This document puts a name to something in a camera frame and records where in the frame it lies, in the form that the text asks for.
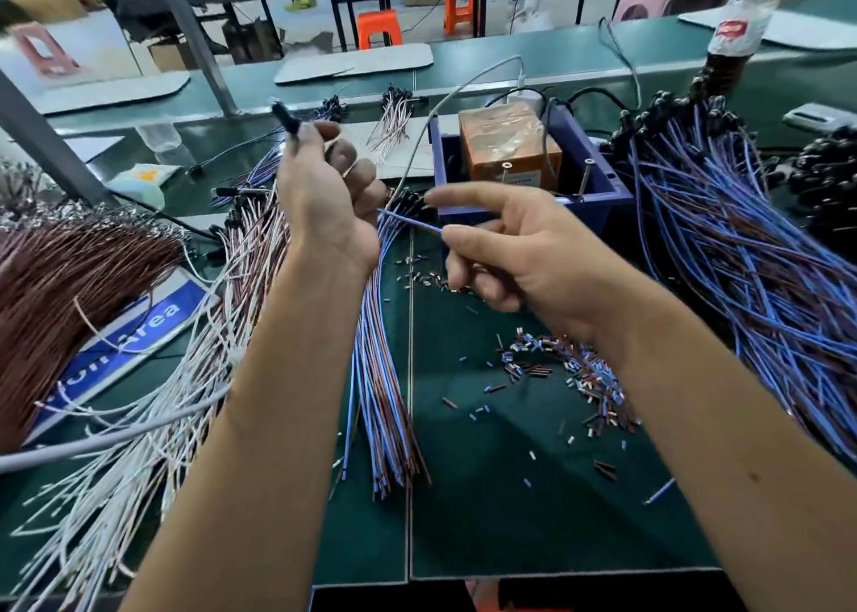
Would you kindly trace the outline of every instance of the blue plastic box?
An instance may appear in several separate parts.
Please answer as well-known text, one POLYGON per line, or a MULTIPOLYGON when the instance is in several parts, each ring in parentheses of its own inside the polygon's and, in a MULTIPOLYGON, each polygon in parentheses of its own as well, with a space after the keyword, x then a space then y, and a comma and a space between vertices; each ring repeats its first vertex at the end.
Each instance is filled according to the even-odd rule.
MULTIPOLYGON (((604 160, 601 152, 598 152, 595 143, 589 139, 589 136, 586 135, 586 132, 568 112, 567 108, 563 106, 551 108, 548 131, 562 150, 561 176, 567 172, 572 172, 575 176, 582 176, 584 160, 592 158, 595 162, 585 194, 573 199, 557 197, 556 201, 580 217, 584 224, 600 236, 607 216, 610 214, 610 209, 614 206, 633 203, 634 197, 616 176, 613 168, 604 160)), ((437 117, 428 124, 428 136, 434 157, 434 185, 437 187, 447 183, 468 181, 465 175, 449 177, 446 175, 444 159, 451 155, 461 157, 460 137, 457 134, 441 136, 437 117)), ((474 225, 494 218, 491 213, 483 209, 469 206, 441 208, 438 211, 438 217, 442 225, 474 225)))

